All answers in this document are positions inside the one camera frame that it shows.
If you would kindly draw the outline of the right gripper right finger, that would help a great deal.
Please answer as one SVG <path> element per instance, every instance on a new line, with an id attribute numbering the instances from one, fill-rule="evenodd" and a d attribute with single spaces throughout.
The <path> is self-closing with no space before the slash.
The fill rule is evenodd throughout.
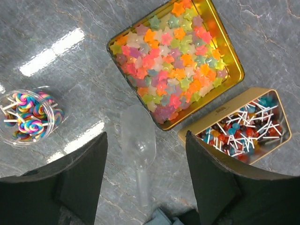
<path id="1" fill-rule="evenodd" d="M 188 131 L 186 155 L 202 225 L 297 225 L 300 179 L 245 164 Z"/>

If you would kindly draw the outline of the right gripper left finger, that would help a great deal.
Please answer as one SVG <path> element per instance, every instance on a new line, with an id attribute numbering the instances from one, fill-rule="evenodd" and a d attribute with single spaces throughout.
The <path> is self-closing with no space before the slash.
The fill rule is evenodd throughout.
<path id="1" fill-rule="evenodd" d="M 77 150 L 21 176 L 0 179 L 2 225 L 95 222 L 108 150 L 103 132 Z"/>

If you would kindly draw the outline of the clear plastic scoop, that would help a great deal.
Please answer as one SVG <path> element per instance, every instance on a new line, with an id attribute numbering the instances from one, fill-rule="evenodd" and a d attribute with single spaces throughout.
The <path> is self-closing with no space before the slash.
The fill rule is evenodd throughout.
<path id="1" fill-rule="evenodd" d="M 121 147 L 123 157 L 134 169 L 140 207 L 150 209 L 148 167 L 156 157 L 156 134 L 148 111 L 132 105 L 121 114 Z"/>

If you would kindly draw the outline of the gold lollipop tin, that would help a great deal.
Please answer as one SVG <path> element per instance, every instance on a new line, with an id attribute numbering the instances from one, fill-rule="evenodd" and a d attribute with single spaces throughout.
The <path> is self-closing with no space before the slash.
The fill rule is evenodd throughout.
<path id="1" fill-rule="evenodd" d="M 190 131 L 208 145 L 253 164 L 289 141 L 292 133 L 278 92 L 252 87 L 178 132 Z"/>

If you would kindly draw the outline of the folded blue-grey cloth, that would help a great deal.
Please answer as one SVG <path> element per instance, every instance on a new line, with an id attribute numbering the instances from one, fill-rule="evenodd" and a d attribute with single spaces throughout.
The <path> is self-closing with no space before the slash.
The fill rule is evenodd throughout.
<path id="1" fill-rule="evenodd" d="M 177 217 L 169 218 L 158 208 L 153 212 L 151 219 L 145 225 L 183 225 L 183 223 Z"/>

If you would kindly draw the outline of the clear glass jar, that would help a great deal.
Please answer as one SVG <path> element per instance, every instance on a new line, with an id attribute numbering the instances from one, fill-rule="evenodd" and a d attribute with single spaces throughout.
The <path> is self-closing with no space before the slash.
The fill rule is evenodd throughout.
<path id="1" fill-rule="evenodd" d="M 0 139 L 30 145 L 45 139 L 65 117 L 57 99 L 43 89 L 13 90 L 0 96 Z"/>

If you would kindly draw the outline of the gold gummy tin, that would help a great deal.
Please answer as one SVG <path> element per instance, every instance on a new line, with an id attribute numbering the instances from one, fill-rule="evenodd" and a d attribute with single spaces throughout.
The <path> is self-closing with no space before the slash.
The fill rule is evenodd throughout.
<path id="1" fill-rule="evenodd" d="M 164 131 L 244 78 L 210 0 L 169 1 L 112 37 L 107 51 Z"/>

